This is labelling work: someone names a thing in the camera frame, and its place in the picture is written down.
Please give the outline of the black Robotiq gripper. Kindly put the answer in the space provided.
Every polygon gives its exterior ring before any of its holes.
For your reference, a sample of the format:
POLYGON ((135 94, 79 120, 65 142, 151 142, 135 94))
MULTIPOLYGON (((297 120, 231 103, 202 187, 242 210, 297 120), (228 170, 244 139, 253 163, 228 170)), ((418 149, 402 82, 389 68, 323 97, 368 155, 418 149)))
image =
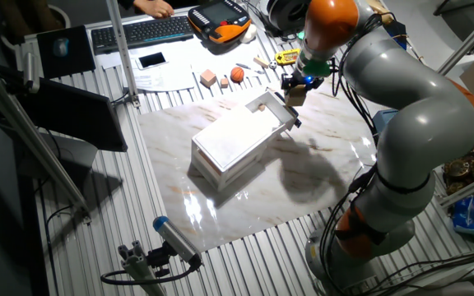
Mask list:
POLYGON ((297 86, 302 86, 304 88, 303 96, 306 98, 311 90, 319 88, 323 82, 323 77, 302 76, 299 72, 281 75, 281 89, 284 96, 287 96, 290 90, 297 86))

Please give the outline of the person's right hand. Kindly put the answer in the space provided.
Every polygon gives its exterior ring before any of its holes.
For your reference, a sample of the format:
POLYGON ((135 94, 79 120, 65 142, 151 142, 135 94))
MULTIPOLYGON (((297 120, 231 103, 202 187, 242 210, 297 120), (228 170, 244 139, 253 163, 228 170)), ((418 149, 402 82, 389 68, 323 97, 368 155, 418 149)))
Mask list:
POLYGON ((156 19, 174 15, 174 9, 164 0, 134 0, 133 5, 138 10, 156 19))

